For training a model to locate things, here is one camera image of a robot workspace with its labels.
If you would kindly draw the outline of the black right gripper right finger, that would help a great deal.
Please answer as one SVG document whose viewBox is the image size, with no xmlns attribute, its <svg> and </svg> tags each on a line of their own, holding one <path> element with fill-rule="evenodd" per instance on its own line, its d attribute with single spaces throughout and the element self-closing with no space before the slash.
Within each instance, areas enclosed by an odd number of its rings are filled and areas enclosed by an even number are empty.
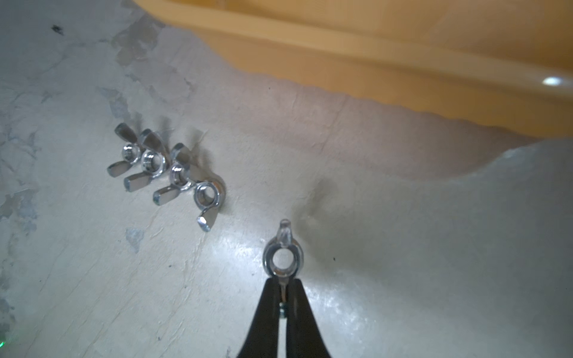
<svg viewBox="0 0 573 358">
<path fill-rule="evenodd" d="M 289 281 L 286 298 L 286 356 L 331 358 L 301 280 L 294 278 Z"/>
</svg>

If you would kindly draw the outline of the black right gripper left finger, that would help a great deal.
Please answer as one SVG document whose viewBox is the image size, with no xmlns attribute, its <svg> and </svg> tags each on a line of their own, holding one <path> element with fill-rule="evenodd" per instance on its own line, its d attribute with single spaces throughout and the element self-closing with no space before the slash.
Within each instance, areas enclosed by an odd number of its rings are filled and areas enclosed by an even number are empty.
<svg viewBox="0 0 573 358">
<path fill-rule="evenodd" d="M 264 284 L 249 332 L 237 358 L 276 358 L 280 320 L 281 288 L 276 277 Z"/>
</svg>

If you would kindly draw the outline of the silver wing nut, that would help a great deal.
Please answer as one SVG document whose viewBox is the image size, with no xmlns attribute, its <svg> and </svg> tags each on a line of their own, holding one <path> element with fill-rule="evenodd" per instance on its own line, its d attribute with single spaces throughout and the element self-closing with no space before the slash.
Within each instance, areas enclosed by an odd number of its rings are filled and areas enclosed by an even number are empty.
<svg viewBox="0 0 573 358">
<path fill-rule="evenodd" d="M 122 147 L 121 151 L 121 161 L 115 162 L 107 167 L 107 173 L 109 176 L 117 178 L 125 174 L 140 161 L 143 149 L 139 146 L 137 134 L 125 122 L 117 125 L 114 129 L 114 133 L 120 139 L 125 141 L 125 145 Z"/>
<path fill-rule="evenodd" d="M 270 277 L 278 279 L 281 288 L 281 317 L 287 316 L 287 285 L 297 277 L 304 265 L 304 253 L 294 238 L 291 221 L 283 219 L 276 235 L 268 241 L 263 254 L 263 266 Z"/>
<path fill-rule="evenodd" d="M 212 230 L 225 197 L 225 186 L 215 178 L 200 181 L 195 185 L 194 200 L 201 210 L 196 221 L 204 232 Z"/>
<path fill-rule="evenodd" d="M 161 136 L 151 129 L 140 134 L 140 145 L 145 149 L 141 157 L 141 172 L 126 177 L 123 181 L 127 192 L 135 192 L 150 185 L 162 176 L 171 164 L 167 145 Z"/>
<path fill-rule="evenodd" d="M 170 184 L 153 193 L 153 202 L 157 206 L 174 200 L 205 178 L 204 170 L 198 166 L 192 151 L 183 143 L 177 143 L 173 147 L 171 156 L 173 163 L 169 170 Z"/>
</svg>

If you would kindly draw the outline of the yellow plastic storage box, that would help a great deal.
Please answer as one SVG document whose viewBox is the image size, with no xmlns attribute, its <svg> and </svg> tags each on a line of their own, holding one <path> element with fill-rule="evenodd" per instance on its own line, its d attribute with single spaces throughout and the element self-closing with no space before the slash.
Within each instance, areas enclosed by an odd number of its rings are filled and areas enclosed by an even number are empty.
<svg viewBox="0 0 573 358">
<path fill-rule="evenodd" d="M 140 1 L 234 67 L 532 137 L 572 135 L 570 1 Z"/>
</svg>

